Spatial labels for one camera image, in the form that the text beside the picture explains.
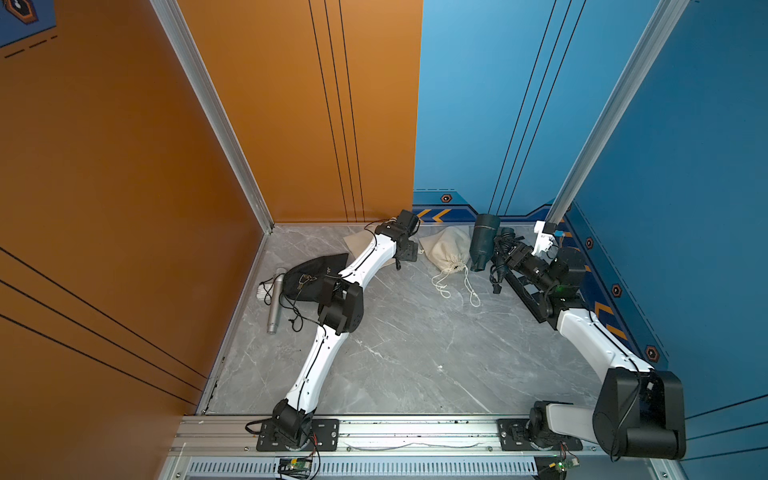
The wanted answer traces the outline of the dark green hair dryer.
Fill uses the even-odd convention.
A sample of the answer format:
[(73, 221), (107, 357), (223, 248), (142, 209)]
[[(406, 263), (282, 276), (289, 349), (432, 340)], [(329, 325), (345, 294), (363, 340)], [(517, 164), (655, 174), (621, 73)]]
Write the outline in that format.
[(481, 214), (477, 217), (473, 228), (470, 244), (470, 270), (481, 272), (491, 263), (489, 280), (493, 293), (499, 294), (503, 281), (510, 269), (507, 257), (519, 240), (515, 230), (502, 227), (501, 219), (491, 214)]

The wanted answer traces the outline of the beige cloth bag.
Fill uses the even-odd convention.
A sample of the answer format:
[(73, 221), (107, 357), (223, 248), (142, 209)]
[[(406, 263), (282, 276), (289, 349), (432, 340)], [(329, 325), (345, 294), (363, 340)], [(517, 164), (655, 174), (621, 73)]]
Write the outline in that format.
[(471, 238), (467, 227), (449, 226), (438, 233), (419, 240), (421, 250), (427, 259), (437, 268), (438, 273), (431, 278), (431, 284), (444, 299), (449, 299), (446, 280), (454, 274), (463, 276), (463, 284), (469, 294), (469, 303), (473, 308), (481, 306), (481, 300), (469, 279)]
[(357, 233), (343, 238), (345, 245), (354, 260), (347, 267), (348, 270), (359, 270), (367, 261), (379, 258), (384, 251), (390, 251), (385, 254), (384, 265), (393, 263), (394, 241), (387, 235), (377, 235), (370, 230), (361, 230)]

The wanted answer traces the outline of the black drawstring dryer bag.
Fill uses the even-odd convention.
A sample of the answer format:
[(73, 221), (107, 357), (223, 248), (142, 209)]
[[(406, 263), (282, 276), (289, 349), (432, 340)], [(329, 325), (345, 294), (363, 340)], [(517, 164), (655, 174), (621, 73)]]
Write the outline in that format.
[(348, 257), (348, 253), (324, 255), (292, 267), (283, 276), (282, 295), (292, 301), (317, 302), (324, 279), (337, 276)]

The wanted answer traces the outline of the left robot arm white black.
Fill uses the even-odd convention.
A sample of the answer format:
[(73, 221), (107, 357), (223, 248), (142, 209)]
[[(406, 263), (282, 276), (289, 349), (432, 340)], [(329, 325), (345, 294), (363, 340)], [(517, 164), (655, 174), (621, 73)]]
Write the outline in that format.
[(277, 437), (288, 448), (300, 449), (313, 441), (311, 421), (323, 383), (344, 341), (363, 319), (365, 288), (387, 261), (393, 260), (400, 268), (403, 261), (417, 260), (418, 244), (412, 236), (419, 223), (418, 216), (407, 210), (382, 222), (371, 232), (372, 240), (358, 258), (323, 280), (312, 347), (271, 418)]

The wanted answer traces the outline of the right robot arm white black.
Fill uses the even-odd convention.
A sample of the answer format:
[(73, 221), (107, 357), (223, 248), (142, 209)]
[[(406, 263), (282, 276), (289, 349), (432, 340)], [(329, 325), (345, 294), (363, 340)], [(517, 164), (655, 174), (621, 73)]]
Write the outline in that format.
[(612, 460), (682, 459), (687, 450), (682, 381), (637, 356), (586, 306), (580, 293), (586, 274), (582, 253), (563, 247), (547, 258), (511, 228), (503, 229), (493, 246), (497, 279), (513, 288), (538, 322), (567, 339), (601, 382), (594, 408), (536, 402), (524, 429), (529, 442), (545, 449), (578, 439), (599, 445)]

